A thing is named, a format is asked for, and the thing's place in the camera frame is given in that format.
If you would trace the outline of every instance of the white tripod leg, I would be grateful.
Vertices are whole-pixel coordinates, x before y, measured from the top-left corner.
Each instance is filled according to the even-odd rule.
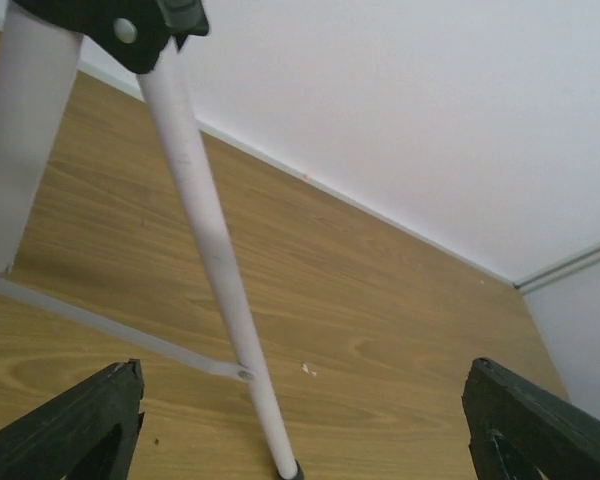
[[[18,251],[76,76],[82,35],[10,2],[0,40],[0,274]]]
[[[162,52],[154,71],[138,76],[138,82],[162,139],[238,361],[254,374],[249,381],[251,399],[278,473],[284,479],[300,478],[173,42]]]

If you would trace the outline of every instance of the wooden floor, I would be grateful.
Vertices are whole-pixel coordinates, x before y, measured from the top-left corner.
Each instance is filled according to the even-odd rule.
[[[308,478],[475,478],[460,395],[477,356],[563,394],[512,288],[206,141]],[[85,75],[12,279],[233,358],[144,104]],[[271,478],[243,384],[1,297],[0,428],[129,357],[142,359],[147,383],[132,479]]]

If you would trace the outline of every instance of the white wall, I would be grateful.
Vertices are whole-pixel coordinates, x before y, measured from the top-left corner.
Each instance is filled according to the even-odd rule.
[[[207,129],[509,280],[600,242],[600,0],[205,4]]]
[[[600,418],[600,263],[525,299],[572,403]]]

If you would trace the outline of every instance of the tripod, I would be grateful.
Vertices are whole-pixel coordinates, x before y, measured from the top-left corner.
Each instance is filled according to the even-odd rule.
[[[209,24],[199,0],[12,0],[0,43],[0,293],[248,383],[278,475],[291,449],[197,128],[179,50]],[[2,278],[14,263],[73,87],[84,36],[137,75],[238,364],[219,362]]]

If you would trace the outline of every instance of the black rubber tip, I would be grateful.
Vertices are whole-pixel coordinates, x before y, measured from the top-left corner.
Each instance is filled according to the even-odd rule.
[[[295,477],[283,478],[280,476],[280,473],[278,473],[278,480],[304,480],[304,472],[302,471],[302,468],[300,468],[300,464],[298,463],[297,460],[296,460],[296,465],[298,466],[298,473],[296,473]]]

